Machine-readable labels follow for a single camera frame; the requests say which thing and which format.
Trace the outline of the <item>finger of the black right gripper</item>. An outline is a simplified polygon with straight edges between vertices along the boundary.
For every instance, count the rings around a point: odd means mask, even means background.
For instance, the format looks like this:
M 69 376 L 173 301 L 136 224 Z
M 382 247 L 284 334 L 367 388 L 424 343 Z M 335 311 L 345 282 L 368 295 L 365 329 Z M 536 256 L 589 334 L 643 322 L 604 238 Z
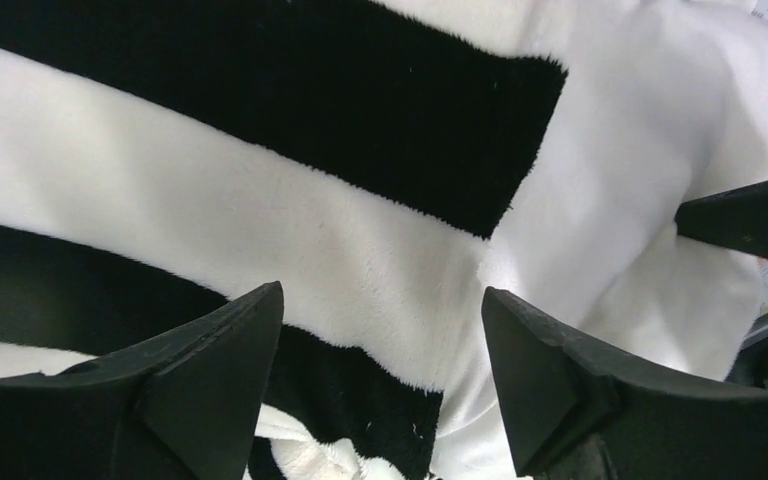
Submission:
M 768 180 L 683 203 L 678 234 L 768 259 Z

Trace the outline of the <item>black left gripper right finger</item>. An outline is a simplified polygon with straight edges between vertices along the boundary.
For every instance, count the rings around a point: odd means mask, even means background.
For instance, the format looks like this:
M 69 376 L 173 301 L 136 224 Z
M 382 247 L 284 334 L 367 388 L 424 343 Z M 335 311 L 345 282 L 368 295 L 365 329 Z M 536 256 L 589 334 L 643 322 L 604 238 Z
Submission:
M 650 362 L 506 290 L 481 315 L 519 475 L 768 479 L 768 389 Z

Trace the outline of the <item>black white striped pillowcase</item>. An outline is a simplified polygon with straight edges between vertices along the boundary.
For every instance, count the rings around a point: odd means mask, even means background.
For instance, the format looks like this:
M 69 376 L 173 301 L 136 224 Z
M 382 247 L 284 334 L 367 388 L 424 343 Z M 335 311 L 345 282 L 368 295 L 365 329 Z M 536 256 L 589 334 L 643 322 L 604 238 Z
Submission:
M 277 282 L 240 479 L 512 479 L 478 276 L 567 80 L 398 1 L 0 1 L 0 379 Z

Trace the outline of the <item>white pillow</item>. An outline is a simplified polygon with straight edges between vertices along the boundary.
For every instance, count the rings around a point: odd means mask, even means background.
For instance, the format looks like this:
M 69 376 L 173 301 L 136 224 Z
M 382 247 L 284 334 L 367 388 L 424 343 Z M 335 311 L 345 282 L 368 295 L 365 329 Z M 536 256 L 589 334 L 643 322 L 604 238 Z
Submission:
M 568 72 L 478 276 L 633 354 L 722 381 L 761 302 L 751 255 L 681 238 L 686 200 L 768 179 L 768 23 L 750 1 L 398 1 Z

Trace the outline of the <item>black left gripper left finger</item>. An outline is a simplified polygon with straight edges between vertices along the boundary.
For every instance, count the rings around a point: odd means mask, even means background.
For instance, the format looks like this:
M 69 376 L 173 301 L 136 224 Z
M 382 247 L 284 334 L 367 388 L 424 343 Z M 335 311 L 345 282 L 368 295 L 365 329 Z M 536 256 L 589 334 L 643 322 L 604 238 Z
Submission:
M 0 479 L 240 479 L 283 289 L 61 374 L 0 379 Z

